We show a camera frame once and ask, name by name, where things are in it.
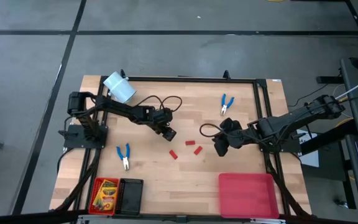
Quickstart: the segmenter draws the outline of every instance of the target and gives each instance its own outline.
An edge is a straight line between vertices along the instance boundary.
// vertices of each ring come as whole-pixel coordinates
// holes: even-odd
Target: white paper
[[[299,138],[299,143],[302,144],[303,142],[309,141],[311,138],[309,136],[309,133],[304,130],[296,130],[298,134],[306,133],[304,136]],[[317,136],[316,133],[311,133],[311,137],[315,138]],[[313,167],[319,167],[319,161],[318,161],[318,151],[311,152],[309,154],[306,154],[302,156],[302,153],[298,153],[299,159],[301,160],[302,164],[313,166]]]

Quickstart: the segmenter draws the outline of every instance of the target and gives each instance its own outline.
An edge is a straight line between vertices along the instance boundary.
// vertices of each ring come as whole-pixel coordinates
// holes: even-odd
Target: wooden tabletop
[[[86,75],[80,91],[97,94],[100,76]],[[170,126],[177,135],[168,142],[156,135],[149,127],[131,123],[127,118],[109,114],[109,134],[106,147],[99,161],[98,177],[134,178],[144,180],[141,213],[219,215],[218,175],[222,172],[265,173],[262,153],[256,144],[240,149],[229,148],[224,157],[219,157],[212,140],[199,133],[200,125],[219,125],[224,118],[240,121],[242,127],[257,119],[254,92],[251,84],[244,83],[182,83],[182,82],[131,82],[137,93],[131,99],[134,105],[149,95],[165,98],[180,96],[183,104],[173,114]],[[272,113],[280,116],[288,112],[283,86],[280,80],[267,80]],[[234,103],[225,117],[220,116],[222,94],[235,96]],[[159,107],[156,99],[145,105]],[[174,109],[177,99],[164,103]],[[216,129],[205,128],[206,134]],[[186,146],[186,140],[195,140],[195,146]],[[131,147],[129,171],[125,171],[117,155],[116,146]],[[196,156],[193,152],[202,146]],[[168,153],[174,150],[178,159]],[[78,182],[84,149],[74,149],[63,159],[53,191],[50,208],[59,206]],[[307,212],[311,212],[300,162],[291,154],[281,153],[285,183],[295,200]],[[283,213],[280,191],[277,186],[278,209]],[[85,207],[88,184],[84,187],[81,208]]]

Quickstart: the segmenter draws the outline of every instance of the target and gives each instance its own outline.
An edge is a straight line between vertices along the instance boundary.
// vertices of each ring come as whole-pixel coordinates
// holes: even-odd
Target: plier handle
[[[222,109],[221,109],[221,116],[223,116],[226,113],[226,110],[230,108],[230,106],[233,104],[234,97],[230,99],[230,102],[226,104],[226,94],[223,94],[222,96]]]
[[[122,160],[122,163],[124,164],[124,169],[125,170],[129,170],[129,155],[130,155],[130,151],[131,149],[129,148],[129,144],[127,143],[126,144],[126,148],[127,148],[127,154],[126,154],[126,157],[124,157],[122,154],[121,154],[121,149],[119,146],[117,146],[117,154],[119,156],[119,158]]]

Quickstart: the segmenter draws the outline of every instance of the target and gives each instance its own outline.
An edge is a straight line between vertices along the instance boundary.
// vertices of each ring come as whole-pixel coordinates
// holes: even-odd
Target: black container
[[[143,180],[119,180],[116,215],[138,215],[142,201]]]

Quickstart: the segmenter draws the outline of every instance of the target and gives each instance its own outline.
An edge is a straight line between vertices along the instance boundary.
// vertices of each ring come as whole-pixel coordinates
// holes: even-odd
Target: pliers
[[[129,144],[127,143],[126,144],[126,148],[127,148],[127,155],[126,157],[124,157],[122,154],[121,154],[121,149],[119,148],[119,146],[117,146],[117,153],[118,153],[118,156],[119,158],[122,160],[122,163],[124,164],[124,169],[125,170],[129,170],[129,152],[131,151],[129,149]]]
[[[229,107],[233,104],[234,97],[230,99],[230,102],[226,104],[226,94],[223,94],[222,96],[222,109],[221,109],[221,116],[223,116],[226,113],[226,109],[229,109]]]

